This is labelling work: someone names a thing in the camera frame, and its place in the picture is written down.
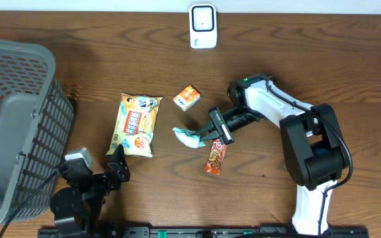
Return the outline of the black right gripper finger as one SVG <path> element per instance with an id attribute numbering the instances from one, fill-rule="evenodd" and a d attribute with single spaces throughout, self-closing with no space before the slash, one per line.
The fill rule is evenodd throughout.
<path id="1" fill-rule="evenodd" d="M 219 137 L 220 137 L 220 134 L 215 130 L 215 131 L 209 132 L 205 136 L 202 136 L 200 140 L 201 141 L 215 140 L 215 139 L 218 139 Z"/>
<path id="2" fill-rule="evenodd" d="M 201 136 L 202 134 L 204 134 L 206 132 L 209 133 L 210 130 L 212 130 L 213 128 L 214 128 L 214 125 L 213 125 L 212 121 L 209 121 L 203 127 L 201 127 L 201 129 L 197 130 L 196 132 L 193 132 L 192 136 Z"/>

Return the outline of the teal snack packet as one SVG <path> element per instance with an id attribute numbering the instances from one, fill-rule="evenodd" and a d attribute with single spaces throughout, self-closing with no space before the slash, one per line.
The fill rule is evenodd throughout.
<path id="1" fill-rule="evenodd" d="M 205 147 L 206 144 L 200 140 L 200 136 L 194 135 L 194 131 L 181 128 L 173 128 L 173 132 L 177 139 L 189 148 Z"/>

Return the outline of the red chocolate bar wrapper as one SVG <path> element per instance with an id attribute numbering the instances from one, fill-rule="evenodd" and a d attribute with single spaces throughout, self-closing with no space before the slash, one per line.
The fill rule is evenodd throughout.
<path id="1" fill-rule="evenodd" d="M 204 171 L 219 175 L 221 173 L 221 166 L 226 154 L 227 145 L 223 144 L 219 139 L 213 141 L 208 160 L 204 167 Z"/>

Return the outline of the small orange box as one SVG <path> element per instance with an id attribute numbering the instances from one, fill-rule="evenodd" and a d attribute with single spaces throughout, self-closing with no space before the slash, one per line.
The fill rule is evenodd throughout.
<path id="1" fill-rule="evenodd" d="M 197 103 L 201 98 L 201 94 L 192 86 L 184 88 L 178 95 L 173 98 L 173 102 L 184 112 Z"/>

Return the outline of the yellow snack bag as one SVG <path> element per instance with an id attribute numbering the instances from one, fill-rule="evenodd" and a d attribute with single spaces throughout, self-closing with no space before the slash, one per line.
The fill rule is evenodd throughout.
<path id="1" fill-rule="evenodd" d="M 151 141 L 162 97 L 122 93 L 106 156 L 121 145 L 127 156 L 152 158 Z"/>

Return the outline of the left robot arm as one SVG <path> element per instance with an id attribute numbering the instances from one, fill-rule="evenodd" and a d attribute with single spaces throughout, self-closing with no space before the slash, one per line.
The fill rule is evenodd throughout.
<path id="1" fill-rule="evenodd" d="M 59 237 L 119 237 L 117 226 L 100 221 L 105 197 L 130 180 L 130 171 L 122 145 L 108 156 L 109 170 L 95 174 L 90 169 L 93 158 L 85 147 L 65 155 L 57 167 L 69 185 L 50 200 Z"/>

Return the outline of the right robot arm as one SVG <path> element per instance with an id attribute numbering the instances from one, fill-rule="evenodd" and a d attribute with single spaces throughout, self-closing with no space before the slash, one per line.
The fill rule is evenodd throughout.
<path id="1" fill-rule="evenodd" d="M 347 183 L 353 174 L 353 159 L 341 133 L 334 109 L 314 106 L 280 90 L 273 77 L 262 73 L 232 81 L 227 94 L 232 109 L 215 106 L 210 121 L 195 134 L 201 141 L 233 143 L 233 132 L 264 118 L 280 130 L 284 162 L 297 185 L 295 232 L 325 235 L 333 189 Z"/>

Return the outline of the white barcode scanner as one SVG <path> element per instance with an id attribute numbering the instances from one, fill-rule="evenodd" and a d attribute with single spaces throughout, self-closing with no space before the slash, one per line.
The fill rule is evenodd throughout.
<path id="1" fill-rule="evenodd" d="M 209 3 L 189 8 L 190 46 L 193 49 L 215 48 L 218 39 L 216 8 Z"/>

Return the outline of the grey plastic basket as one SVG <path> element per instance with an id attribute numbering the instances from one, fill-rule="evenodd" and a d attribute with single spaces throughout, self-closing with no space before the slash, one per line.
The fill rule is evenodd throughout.
<path id="1" fill-rule="evenodd" d="M 51 51 L 0 40 L 0 225 L 46 211 L 74 109 Z"/>

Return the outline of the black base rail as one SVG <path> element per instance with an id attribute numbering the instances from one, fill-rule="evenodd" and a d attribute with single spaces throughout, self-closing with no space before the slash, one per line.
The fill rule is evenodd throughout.
<path id="1" fill-rule="evenodd" d="M 55 237 L 118 237 L 118 238 L 226 238 L 226 237 L 307 237 L 298 234 L 293 227 L 283 225 L 263 225 L 258 228 L 112 228 L 107 233 L 89 235 L 61 235 L 57 229 L 39 229 L 38 238 Z M 315 237 L 369 238 L 367 228 L 329 228 L 323 235 Z"/>

